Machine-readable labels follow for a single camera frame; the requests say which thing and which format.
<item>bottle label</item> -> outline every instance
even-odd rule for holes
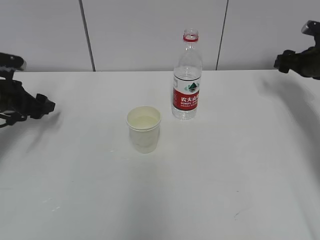
[[[198,105],[200,77],[195,80],[173,79],[173,106],[179,110],[193,110]]]

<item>red label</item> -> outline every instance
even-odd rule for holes
[[[195,109],[198,105],[199,91],[195,94],[183,94],[173,88],[173,106],[183,111]]]

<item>table surface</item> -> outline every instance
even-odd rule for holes
[[[19,72],[53,113],[0,130],[2,240],[320,239],[320,82],[204,71],[194,119],[172,72]],[[136,152],[126,115],[162,113]]]

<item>white wall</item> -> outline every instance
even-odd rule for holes
[[[205,70],[218,58],[227,0],[82,0],[97,71],[172,70],[188,27]],[[318,0],[229,0],[218,70],[272,69],[278,54],[314,45]],[[0,52],[27,71],[92,71],[79,0],[3,0]]]
[[[172,70],[185,28],[216,67],[226,0],[82,0],[97,71]]]
[[[319,10],[319,0],[229,0],[218,70],[272,69],[284,50],[314,46],[301,28]]]
[[[27,71],[92,71],[77,0],[2,0],[0,52]]]

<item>white paper cup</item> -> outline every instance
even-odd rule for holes
[[[138,152],[147,154],[156,149],[160,122],[161,114],[152,106],[139,106],[128,113],[130,139]]]

